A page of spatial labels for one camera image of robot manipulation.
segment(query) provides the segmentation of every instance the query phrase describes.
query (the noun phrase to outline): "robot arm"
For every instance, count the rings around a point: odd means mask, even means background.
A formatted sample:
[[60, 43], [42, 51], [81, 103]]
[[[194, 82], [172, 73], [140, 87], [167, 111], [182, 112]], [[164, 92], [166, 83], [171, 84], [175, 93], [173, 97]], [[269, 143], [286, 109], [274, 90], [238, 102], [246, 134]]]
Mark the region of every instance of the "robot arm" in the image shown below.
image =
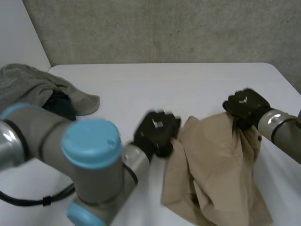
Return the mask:
[[77, 198], [67, 216], [79, 226], [109, 225], [149, 168], [153, 154], [170, 144], [180, 126], [171, 114], [151, 112], [133, 143], [123, 147], [117, 127], [103, 119], [71, 122], [19, 104], [3, 112], [1, 120], [0, 166], [37, 158], [69, 176]]
[[263, 97], [251, 89], [229, 96], [223, 107], [238, 118], [241, 129], [254, 125], [263, 136], [301, 164], [300, 118], [271, 108]]
[[258, 131], [301, 164], [301, 126], [298, 118], [272, 109], [260, 118]]

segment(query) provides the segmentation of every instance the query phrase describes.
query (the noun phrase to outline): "gray robot arm segment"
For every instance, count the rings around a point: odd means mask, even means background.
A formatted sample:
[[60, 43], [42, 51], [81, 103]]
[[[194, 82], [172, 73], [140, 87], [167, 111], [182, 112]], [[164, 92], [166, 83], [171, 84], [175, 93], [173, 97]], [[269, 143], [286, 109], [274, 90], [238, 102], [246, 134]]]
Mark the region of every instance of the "gray robot arm segment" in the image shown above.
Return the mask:
[[296, 117], [272, 109], [260, 118], [258, 131], [301, 164], [301, 129]]
[[[2, 142], [4, 144], [0, 150], [0, 156], [3, 157], [2, 166], [16, 166], [30, 158], [37, 158], [66, 174], [73, 180], [78, 196], [73, 204], [80, 206], [84, 211], [88, 210], [91, 219], [93, 217], [99, 218], [99, 222], [103, 221], [105, 224], [111, 223], [150, 165], [148, 157], [141, 149], [134, 145], [127, 145], [123, 148], [123, 154], [119, 154], [114, 161], [106, 166], [85, 168], [68, 159], [62, 145], [68, 131], [76, 125], [83, 124], [82, 121], [73, 123], [44, 109], [31, 106], [12, 111], [6, 115], [5, 119], [2, 119], [4, 120], [0, 124], [2, 135], [7, 136], [11, 133], [11, 137], [1, 137], [6, 140], [11, 139], [9, 143]], [[28, 146], [27, 158], [25, 158], [24, 147], [22, 148], [18, 135], [5, 121], [14, 124], [24, 136]], [[112, 123], [110, 126], [112, 130], [116, 128]], [[109, 142], [109, 146], [111, 145], [112, 148], [114, 148], [114, 145], [121, 145], [119, 132], [117, 128], [115, 130], [117, 140], [111, 138], [105, 140], [105, 143]], [[86, 138], [92, 135], [89, 134], [89, 130], [83, 130], [82, 132], [86, 133]], [[87, 141], [87, 146], [84, 144], [87, 152], [85, 152], [86, 150], [83, 151], [87, 154], [87, 157], [89, 157], [89, 151], [91, 151], [89, 149], [91, 147], [90, 143]], [[87, 225], [88, 222], [82, 221], [85, 217], [81, 218], [80, 214], [81, 212], [79, 214], [77, 212], [75, 216], [72, 210], [67, 211], [69, 219], [76, 225]]]

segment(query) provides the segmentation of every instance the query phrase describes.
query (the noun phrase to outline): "beige cloth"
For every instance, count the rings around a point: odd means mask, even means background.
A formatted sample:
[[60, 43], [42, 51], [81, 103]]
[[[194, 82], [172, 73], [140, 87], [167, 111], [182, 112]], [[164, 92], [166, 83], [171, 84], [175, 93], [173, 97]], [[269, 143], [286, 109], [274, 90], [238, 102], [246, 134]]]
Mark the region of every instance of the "beige cloth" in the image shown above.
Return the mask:
[[221, 113], [190, 117], [174, 140], [161, 202], [200, 226], [270, 226], [269, 210], [253, 181], [259, 154], [255, 127], [241, 131]]

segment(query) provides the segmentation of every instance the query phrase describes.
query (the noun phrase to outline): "white wall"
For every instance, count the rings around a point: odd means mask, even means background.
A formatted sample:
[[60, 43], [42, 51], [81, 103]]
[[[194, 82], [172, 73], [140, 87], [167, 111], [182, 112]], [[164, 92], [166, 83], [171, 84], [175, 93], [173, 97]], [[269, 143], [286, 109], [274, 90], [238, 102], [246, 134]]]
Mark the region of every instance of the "white wall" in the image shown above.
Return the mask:
[[[51, 67], [22, 0], [0, 0], [0, 67], [7, 63], [24, 63], [43, 71]], [[59, 177], [56, 170], [33, 160], [0, 172], [0, 191], [15, 198], [41, 199], [57, 191]], [[48, 209], [16, 207], [0, 200], [0, 225], [43, 225]]]
[[22, 0], [0, 0], [0, 67], [8, 63], [51, 67]]

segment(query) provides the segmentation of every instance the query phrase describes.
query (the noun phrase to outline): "gray towel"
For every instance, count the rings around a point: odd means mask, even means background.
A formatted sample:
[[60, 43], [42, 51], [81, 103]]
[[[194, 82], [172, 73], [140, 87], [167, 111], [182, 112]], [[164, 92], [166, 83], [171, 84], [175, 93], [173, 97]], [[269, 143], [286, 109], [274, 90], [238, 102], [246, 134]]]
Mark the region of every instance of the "gray towel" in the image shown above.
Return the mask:
[[61, 77], [22, 64], [0, 69], [0, 113], [15, 103], [42, 107], [53, 90], [66, 94], [77, 115], [92, 114], [99, 108], [99, 96], [84, 93]]

